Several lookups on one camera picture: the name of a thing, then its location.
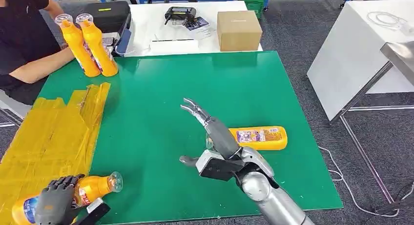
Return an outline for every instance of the white cable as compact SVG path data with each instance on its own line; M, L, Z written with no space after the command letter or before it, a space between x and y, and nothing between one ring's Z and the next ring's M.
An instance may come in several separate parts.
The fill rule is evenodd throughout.
M410 191L409 193L407 193L405 196L403 196L403 197L401 198L401 200L400 200L400 201L402 201L403 199L405 199L405 198L407 198L408 196L410 196L410 195L413 193L413 191L414 191L414 182L413 182L413 184L411 185L411 191Z
M392 22L383 21L380 19L380 16L388 17ZM407 20L403 18L395 16L394 14L381 11L369 12L367 14L367 19L376 25L386 27L391 30L399 30L404 24L407 23Z
M126 55L126 54L131 54L131 53L134 53L134 52L135 52L135 49L134 49L134 50L129 51L129 52L120 53L120 52L118 52L118 45L116 45L116 46L114 47L114 50L115 50L115 52L116 52L117 54L119 54L119 55Z
M336 166L336 168L338 169L338 171L339 171L339 172L336 172L336 171L334 171L334 170L328 170L328 171L330 171L330 172L334 172L334 173L337 173L338 175L340 175L340 176L341 176L341 179L340 179L340 180L334 180L334 181L343 181L343 182L344 182L345 186L347 187L347 189L348 189L348 191L349 191L349 193L350 193L350 195L351 195L351 197L352 197L353 203L356 205L356 207L357 207L358 209L360 209L360 210L362 210L362 211L364 211L364 212L366 212L366 213L372 214L372 215L378 215L378 216L383 216L383 217L388 217L388 218L395 217L395 216L397 216L397 215L399 214L399 212L400 212L400 210L399 210L399 209L396 209L396 213L395 213L395 214L393 214L393 215L386 215L386 214L378 214L378 213L374 213L374 212L371 212L371 211L368 211L368 210L366 210L366 209L361 208L361 207L360 207L360 206L356 203L356 200L355 200L355 197L353 196L353 193L352 193L352 191L351 191L351 188L349 187L349 185L348 185L347 181L345 180L345 178L344 178L344 174L342 174L341 169L338 167L338 165L336 164L335 160L333 159L333 156L332 156L331 152L330 152L329 150L325 149L325 148L322 148L322 147L319 147L319 148L320 148L320 149L323 149L323 150L325 150L325 151L327 151L327 152L329 153L329 156L331 157L331 160L332 160L333 164Z

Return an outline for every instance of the black device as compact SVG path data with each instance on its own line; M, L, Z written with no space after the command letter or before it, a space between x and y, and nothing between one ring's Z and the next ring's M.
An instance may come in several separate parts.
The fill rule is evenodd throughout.
M88 206L88 214L77 220L73 225L94 225L110 210L111 208L101 198L98 198Z
M115 47L131 24L131 10L126 1L91 3L86 5L84 12L93 16L93 22L102 31L106 46Z
M165 14L166 22L164 25L166 25L170 19L184 20L184 24L187 21L193 22L196 13L197 11L193 7L170 7Z

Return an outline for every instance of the black t-shirt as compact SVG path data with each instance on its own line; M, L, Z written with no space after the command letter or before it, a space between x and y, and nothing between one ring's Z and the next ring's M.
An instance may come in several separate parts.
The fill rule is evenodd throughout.
M0 89L24 104L33 104L46 78L33 84L9 75L31 61L60 51L39 10L49 0L6 0L0 7Z

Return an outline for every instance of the bottle label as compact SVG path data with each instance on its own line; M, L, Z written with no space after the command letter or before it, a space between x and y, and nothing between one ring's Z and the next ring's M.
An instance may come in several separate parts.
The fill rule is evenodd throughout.
M104 48L104 50L105 50L106 54L108 55L109 59L113 63L115 63L114 58L113 58L111 52L109 51L108 47L104 43L102 43L102 47ZM102 70L101 63L99 62L99 60L97 58L95 58L95 62L96 62L96 65L98 65L99 70L102 72L103 70Z
M32 197L24 201L23 203L23 212L27 220L31 223L35 223L35 208L38 204L39 197Z
M35 224L35 214L36 214L36 206L39 202L39 197L32 197L27 199L26 201L23 202L23 213L26 216L26 219L29 221L29 223L31 224ZM83 205L79 205L78 203L76 203L76 199L73 198L72 201L72 208L80 208Z
M261 129L237 131L237 142L248 143L248 142L263 142L263 141L279 141L282 139L282 133L279 129Z
M72 202L72 208L80 208L85 205L91 204L91 201L88 199L88 195L83 188L79 188L79 186L75 187L75 196Z
M83 42L83 48L85 49L85 51L89 55L89 57L92 59L92 61L96 62L95 58L92 56L92 52L90 51L90 49L89 49L89 47L88 47L88 45L86 44L85 41ZM76 58L76 60L78 61L79 65L81 65L82 71L85 72L85 68L83 67L81 61L78 58Z

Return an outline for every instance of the silver robotic arm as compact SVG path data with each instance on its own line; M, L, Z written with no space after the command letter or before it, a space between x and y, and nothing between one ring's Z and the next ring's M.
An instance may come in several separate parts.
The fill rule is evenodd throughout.
M252 199L270 225L313 225L314 223L292 198L276 183L274 172L259 152L241 147L228 128L210 116L197 103L184 98L181 105L203 125L212 143L199 158L181 156L187 166L195 166L200 176L228 181L237 185Z

